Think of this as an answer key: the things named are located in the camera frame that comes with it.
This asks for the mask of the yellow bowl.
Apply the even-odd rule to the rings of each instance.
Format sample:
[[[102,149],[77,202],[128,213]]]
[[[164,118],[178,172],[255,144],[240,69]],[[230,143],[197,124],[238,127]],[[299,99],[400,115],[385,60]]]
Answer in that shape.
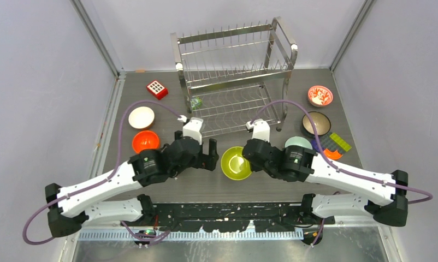
[[[227,149],[221,157],[220,167],[225,176],[234,181],[241,181],[251,176],[251,164],[242,155],[242,146]]]

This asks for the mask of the orange bowl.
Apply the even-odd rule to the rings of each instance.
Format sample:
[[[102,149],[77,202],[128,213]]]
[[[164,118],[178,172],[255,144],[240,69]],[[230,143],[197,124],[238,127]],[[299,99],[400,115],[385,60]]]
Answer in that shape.
[[[143,150],[158,149],[159,145],[158,144],[156,144],[156,145],[136,144],[136,145],[133,145],[132,148],[136,154],[139,154]]]
[[[139,133],[137,133],[132,140],[132,146],[136,144],[142,144],[142,145],[158,144],[160,146],[160,139],[155,132],[150,130],[142,130]]]

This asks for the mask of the dark blue bowl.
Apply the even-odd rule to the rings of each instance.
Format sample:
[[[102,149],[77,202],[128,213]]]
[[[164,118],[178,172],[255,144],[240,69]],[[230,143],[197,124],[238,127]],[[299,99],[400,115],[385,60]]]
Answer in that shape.
[[[310,111],[309,115],[312,118],[312,121],[316,127],[316,132],[319,136],[326,135],[330,132],[332,123],[325,114],[318,111]],[[301,119],[300,129],[304,135],[312,138],[314,137],[312,124],[307,115],[304,115]]]

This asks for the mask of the steel two-tier dish rack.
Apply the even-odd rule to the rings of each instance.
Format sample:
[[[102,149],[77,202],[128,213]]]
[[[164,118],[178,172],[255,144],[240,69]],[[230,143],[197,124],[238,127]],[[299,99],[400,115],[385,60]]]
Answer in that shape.
[[[281,17],[190,35],[170,35],[189,116],[204,120],[204,137],[245,130],[253,117],[281,130],[288,108],[281,100],[298,45]],[[191,98],[203,101],[192,111]]]

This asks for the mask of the red white patterned bowl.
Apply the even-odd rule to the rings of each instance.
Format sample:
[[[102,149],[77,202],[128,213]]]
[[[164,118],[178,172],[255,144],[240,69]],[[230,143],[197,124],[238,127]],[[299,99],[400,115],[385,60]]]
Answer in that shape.
[[[333,99],[333,93],[324,86],[312,86],[307,92],[309,103],[315,107],[324,107],[329,105]]]

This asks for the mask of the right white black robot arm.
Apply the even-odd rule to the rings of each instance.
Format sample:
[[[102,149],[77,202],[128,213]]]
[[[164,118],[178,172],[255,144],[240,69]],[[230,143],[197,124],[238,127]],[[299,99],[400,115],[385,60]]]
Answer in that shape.
[[[283,150],[259,139],[247,141],[242,154],[252,171],[264,171],[286,182],[325,184],[339,195],[305,194],[299,217],[306,224],[332,216],[366,216],[391,227],[403,227],[408,216],[408,174],[379,174],[325,160],[315,150],[290,145]]]

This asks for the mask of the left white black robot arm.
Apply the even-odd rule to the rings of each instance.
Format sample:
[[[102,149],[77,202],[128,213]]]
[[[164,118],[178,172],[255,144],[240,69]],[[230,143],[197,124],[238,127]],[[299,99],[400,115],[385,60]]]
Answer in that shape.
[[[48,225],[52,237],[64,237],[79,231],[84,225],[120,221],[129,225],[148,226],[156,211],[151,198],[141,194],[123,201],[109,198],[175,178],[188,168],[213,171],[218,161],[217,141],[209,140],[209,153],[203,146],[181,131],[175,140],[161,149],[142,150],[107,177],[100,176],[74,186],[56,183],[45,187],[49,204]]]

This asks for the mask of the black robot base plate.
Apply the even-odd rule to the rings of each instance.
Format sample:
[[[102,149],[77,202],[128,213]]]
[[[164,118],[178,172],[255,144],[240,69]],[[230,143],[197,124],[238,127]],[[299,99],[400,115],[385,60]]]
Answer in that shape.
[[[154,204],[133,227],[157,226],[172,232],[243,232],[253,225],[259,233],[286,232],[320,225],[322,219],[309,214],[300,203],[170,203]]]

